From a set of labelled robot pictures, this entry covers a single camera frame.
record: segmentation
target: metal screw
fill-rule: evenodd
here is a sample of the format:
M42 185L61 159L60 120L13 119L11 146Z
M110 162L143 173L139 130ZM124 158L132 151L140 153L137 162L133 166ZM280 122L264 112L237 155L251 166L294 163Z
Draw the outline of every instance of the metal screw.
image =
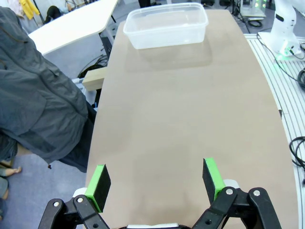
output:
M232 195L232 194L233 194L233 190L230 189L230 188L227 189L225 192L226 192L226 194L228 194L228 195Z
M253 192L253 194L257 197L257 196L259 196L261 193L260 193L258 190L255 190L255 191Z

